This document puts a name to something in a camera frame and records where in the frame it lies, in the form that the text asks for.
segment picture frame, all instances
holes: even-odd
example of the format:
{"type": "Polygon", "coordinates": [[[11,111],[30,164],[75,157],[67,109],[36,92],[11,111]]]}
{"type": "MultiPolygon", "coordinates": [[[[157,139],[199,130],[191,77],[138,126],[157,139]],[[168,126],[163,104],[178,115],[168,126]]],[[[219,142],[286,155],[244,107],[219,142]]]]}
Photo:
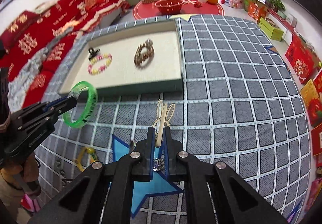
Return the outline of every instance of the picture frame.
{"type": "Polygon", "coordinates": [[[0,12],[13,0],[2,0],[2,2],[0,3],[0,12]]]}

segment potted plant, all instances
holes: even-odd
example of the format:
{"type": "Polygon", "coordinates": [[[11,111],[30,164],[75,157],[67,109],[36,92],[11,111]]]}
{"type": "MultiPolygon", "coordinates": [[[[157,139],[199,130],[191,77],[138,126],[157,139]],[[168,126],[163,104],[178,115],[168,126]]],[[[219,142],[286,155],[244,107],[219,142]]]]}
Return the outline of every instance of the potted plant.
{"type": "Polygon", "coordinates": [[[267,0],[267,5],[268,7],[273,8],[273,0],[267,0]]]}
{"type": "Polygon", "coordinates": [[[281,12],[285,11],[285,6],[283,5],[281,0],[273,0],[273,5],[274,5],[273,11],[275,11],[276,13],[278,11],[281,11],[281,12]]]}

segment person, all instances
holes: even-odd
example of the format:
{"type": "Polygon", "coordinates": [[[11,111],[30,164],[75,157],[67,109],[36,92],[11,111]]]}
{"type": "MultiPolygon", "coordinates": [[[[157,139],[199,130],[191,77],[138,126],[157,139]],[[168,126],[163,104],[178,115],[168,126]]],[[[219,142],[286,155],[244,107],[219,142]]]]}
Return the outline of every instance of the person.
{"type": "Polygon", "coordinates": [[[34,153],[27,158],[24,167],[11,163],[0,170],[0,199],[14,220],[17,219],[18,208],[24,191],[13,178],[13,175],[20,173],[22,170],[25,182],[33,182],[38,179],[39,169],[34,153]]]}

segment pink beaded bracelet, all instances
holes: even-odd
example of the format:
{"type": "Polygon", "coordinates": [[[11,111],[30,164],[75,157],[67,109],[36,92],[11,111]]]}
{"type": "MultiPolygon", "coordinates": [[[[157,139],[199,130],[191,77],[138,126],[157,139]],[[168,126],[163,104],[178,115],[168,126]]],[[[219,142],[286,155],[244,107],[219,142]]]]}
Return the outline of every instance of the pink beaded bracelet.
{"type": "Polygon", "coordinates": [[[98,55],[98,56],[92,58],[92,60],[90,61],[90,64],[88,64],[88,68],[87,68],[88,73],[91,75],[100,74],[101,72],[106,70],[106,68],[111,64],[111,62],[112,62],[112,55],[111,54],[104,53],[102,55],[98,55]],[[93,69],[93,65],[102,59],[107,59],[105,64],[102,65],[101,67],[99,67],[98,69],[93,69]]]}

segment green bangle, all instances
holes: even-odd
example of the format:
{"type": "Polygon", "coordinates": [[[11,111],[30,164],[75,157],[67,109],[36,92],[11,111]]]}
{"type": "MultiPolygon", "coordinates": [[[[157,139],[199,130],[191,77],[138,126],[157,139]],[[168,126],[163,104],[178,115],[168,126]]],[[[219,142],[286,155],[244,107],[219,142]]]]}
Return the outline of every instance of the green bangle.
{"type": "Polygon", "coordinates": [[[84,126],[88,122],[88,119],[93,114],[94,108],[97,103],[97,90],[94,88],[92,84],[88,83],[87,81],[81,81],[77,83],[71,89],[70,93],[68,94],[68,97],[73,96],[76,99],[78,99],[80,93],[84,89],[88,89],[88,97],[87,97],[85,109],[80,115],[80,117],[75,122],[72,122],[69,112],[65,112],[63,114],[64,122],[72,128],[81,128],[82,126],[84,126]]]}

